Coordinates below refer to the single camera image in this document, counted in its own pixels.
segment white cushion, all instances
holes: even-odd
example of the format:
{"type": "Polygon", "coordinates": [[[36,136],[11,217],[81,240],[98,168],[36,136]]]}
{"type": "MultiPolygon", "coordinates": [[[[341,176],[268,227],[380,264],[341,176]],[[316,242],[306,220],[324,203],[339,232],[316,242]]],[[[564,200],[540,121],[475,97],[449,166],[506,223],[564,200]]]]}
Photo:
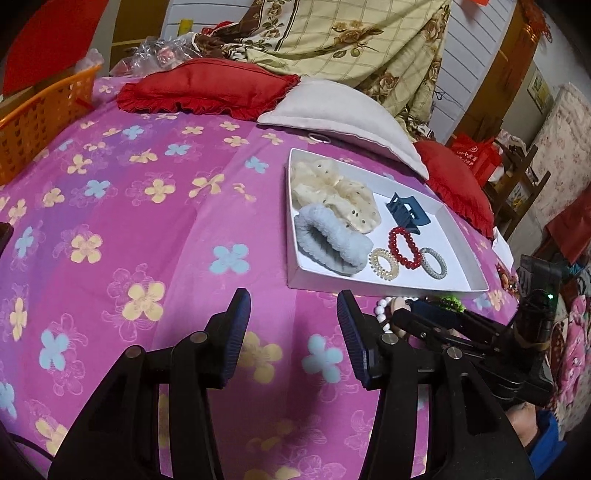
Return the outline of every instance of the white cushion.
{"type": "Polygon", "coordinates": [[[263,113],[257,122],[322,132],[406,163],[429,178],[417,149],[394,117],[375,100],[341,83],[302,77],[275,110],[263,113]]]}

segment screw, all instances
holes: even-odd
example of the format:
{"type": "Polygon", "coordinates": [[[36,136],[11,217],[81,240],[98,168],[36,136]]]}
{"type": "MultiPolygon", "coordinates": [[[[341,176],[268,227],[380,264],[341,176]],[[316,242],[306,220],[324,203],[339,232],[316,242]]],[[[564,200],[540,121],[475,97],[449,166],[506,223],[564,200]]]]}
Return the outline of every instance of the screw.
{"type": "Polygon", "coordinates": [[[134,345],[134,346],[130,346],[126,351],[125,351],[125,356],[127,358],[135,358],[137,356],[140,356],[142,353],[142,348],[140,346],[134,345]]]}
{"type": "Polygon", "coordinates": [[[195,332],[191,335],[191,341],[193,343],[203,343],[207,340],[207,333],[205,332],[195,332]]]}
{"type": "Polygon", "coordinates": [[[462,351],[454,346],[451,346],[450,348],[447,349],[447,354],[452,357],[454,360],[459,360],[460,358],[462,358],[462,351]]]}
{"type": "Polygon", "coordinates": [[[395,333],[384,333],[382,335],[382,341],[388,345],[396,345],[398,343],[398,335],[395,333]]]}

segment beige floral blanket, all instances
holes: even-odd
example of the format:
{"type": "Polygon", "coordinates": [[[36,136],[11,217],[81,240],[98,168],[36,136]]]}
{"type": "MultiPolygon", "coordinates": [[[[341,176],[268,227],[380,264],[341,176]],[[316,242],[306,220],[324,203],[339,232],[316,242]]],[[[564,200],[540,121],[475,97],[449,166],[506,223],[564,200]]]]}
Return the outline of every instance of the beige floral blanket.
{"type": "Polygon", "coordinates": [[[355,87],[403,126],[427,123],[450,0],[254,0],[215,37],[231,58],[355,87]]]}
{"type": "Polygon", "coordinates": [[[551,112],[534,140],[538,151],[531,166],[551,177],[533,205],[545,226],[591,182],[591,103],[572,83],[560,88],[551,112]]]}

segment metal ring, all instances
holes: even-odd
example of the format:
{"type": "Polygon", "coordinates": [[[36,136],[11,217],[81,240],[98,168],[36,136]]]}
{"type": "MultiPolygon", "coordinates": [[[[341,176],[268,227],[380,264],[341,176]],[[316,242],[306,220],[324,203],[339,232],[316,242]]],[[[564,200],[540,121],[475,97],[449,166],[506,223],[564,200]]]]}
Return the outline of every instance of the metal ring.
{"type": "Polygon", "coordinates": [[[395,279],[400,272],[400,267],[394,256],[383,248],[376,248],[369,254],[369,265],[378,277],[387,281],[395,279]],[[379,264],[379,257],[390,264],[389,271],[379,264]]]}
{"type": "Polygon", "coordinates": [[[419,252],[421,254],[421,265],[425,269],[425,272],[427,272],[427,274],[429,276],[435,278],[435,280],[441,280],[442,278],[445,278],[445,276],[447,275],[447,265],[446,265],[443,257],[440,254],[438,254],[434,249],[429,248],[429,247],[422,248],[419,250],[419,252]],[[425,254],[430,254],[435,260],[437,260],[437,263],[439,264],[439,267],[441,268],[440,273],[436,272],[433,269],[433,267],[431,265],[429,265],[429,263],[427,262],[427,259],[425,258],[425,254]]]}
{"type": "Polygon", "coordinates": [[[322,134],[315,134],[315,133],[309,133],[308,134],[308,138],[310,138],[311,140],[315,140],[317,142],[321,142],[321,143],[330,143],[330,138],[328,138],[326,135],[322,135],[322,134]]]}

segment blue claw clip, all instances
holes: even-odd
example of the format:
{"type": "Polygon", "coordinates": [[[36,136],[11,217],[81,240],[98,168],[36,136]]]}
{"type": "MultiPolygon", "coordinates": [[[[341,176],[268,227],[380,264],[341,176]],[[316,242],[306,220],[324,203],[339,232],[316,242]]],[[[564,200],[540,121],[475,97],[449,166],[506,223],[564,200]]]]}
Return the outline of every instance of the blue claw clip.
{"type": "Polygon", "coordinates": [[[415,197],[402,198],[398,196],[398,193],[395,193],[392,200],[386,204],[386,207],[396,223],[410,233],[420,235],[421,232],[418,227],[431,223],[425,210],[419,205],[415,197]]]}

